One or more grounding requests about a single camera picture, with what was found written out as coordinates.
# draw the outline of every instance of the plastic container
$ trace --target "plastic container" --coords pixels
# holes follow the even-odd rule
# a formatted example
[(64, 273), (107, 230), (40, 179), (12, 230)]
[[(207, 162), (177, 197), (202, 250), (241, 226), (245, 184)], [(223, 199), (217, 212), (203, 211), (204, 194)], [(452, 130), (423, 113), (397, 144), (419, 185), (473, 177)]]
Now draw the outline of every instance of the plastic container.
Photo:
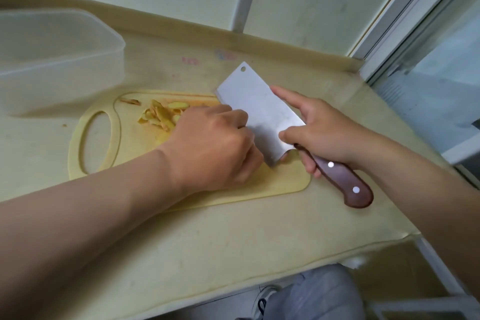
[(120, 83), (120, 34), (76, 9), (0, 12), (0, 109), (20, 115)]

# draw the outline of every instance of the cutting board handle hole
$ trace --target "cutting board handle hole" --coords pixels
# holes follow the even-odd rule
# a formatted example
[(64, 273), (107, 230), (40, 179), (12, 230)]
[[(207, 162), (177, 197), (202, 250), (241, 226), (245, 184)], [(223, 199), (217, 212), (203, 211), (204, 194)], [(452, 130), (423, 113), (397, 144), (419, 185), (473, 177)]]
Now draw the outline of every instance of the cutting board handle hole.
[(99, 111), (87, 123), (81, 137), (79, 160), (81, 170), (92, 174), (99, 170), (109, 148), (111, 123), (104, 111)]

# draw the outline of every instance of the cutting board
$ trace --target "cutting board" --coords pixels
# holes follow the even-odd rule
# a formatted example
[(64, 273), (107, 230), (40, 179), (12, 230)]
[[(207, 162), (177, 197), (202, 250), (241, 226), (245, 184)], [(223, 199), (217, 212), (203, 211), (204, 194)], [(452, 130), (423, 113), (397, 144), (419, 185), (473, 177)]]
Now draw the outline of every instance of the cutting board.
[[(120, 99), (136, 99), (141, 106), (127, 104)], [(217, 105), (215, 95), (190, 94), (161, 90), (111, 92), (96, 101), (80, 118), (72, 135), (68, 153), (70, 179), (86, 176), (81, 164), (81, 150), (89, 123), (99, 113), (108, 115), (111, 125), (110, 142), (99, 170), (122, 164), (147, 153), (166, 141), (169, 134), (148, 123), (139, 124), (138, 118), (152, 99), (165, 105), (187, 102), (190, 106)], [(305, 189), (310, 175), (305, 172), (296, 150), (289, 152), (285, 162), (270, 168), (265, 163), (241, 187), (214, 192), (200, 192), (177, 203), (169, 210), (183, 210), (210, 205), (226, 204), (266, 196), (287, 194)]]

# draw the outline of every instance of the knife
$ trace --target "knife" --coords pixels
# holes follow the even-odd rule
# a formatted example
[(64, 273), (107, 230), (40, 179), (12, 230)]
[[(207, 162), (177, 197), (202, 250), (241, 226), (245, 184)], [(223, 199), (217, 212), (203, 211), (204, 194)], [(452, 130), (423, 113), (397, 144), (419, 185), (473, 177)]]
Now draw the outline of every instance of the knife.
[[(254, 132), (255, 145), (267, 165), (273, 166), (287, 151), (295, 149), (280, 140), (279, 132), (305, 123), (246, 62), (226, 78), (215, 95), (222, 104), (247, 112), (247, 127)], [(342, 192), (345, 205), (361, 209), (372, 203), (374, 194), (369, 185), (349, 166), (309, 154), (323, 176)]]

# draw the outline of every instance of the person's left arm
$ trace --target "person's left arm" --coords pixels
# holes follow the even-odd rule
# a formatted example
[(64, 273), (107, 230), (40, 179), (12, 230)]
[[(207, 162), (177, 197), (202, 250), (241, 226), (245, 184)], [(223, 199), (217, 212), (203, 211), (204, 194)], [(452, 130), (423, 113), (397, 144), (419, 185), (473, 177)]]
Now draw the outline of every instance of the person's left arm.
[(152, 152), (0, 203), (0, 317), (44, 301), (116, 240), (189, 194), (245, 182), (263, 161), (247, 118), (227, 105), (190, 108)]

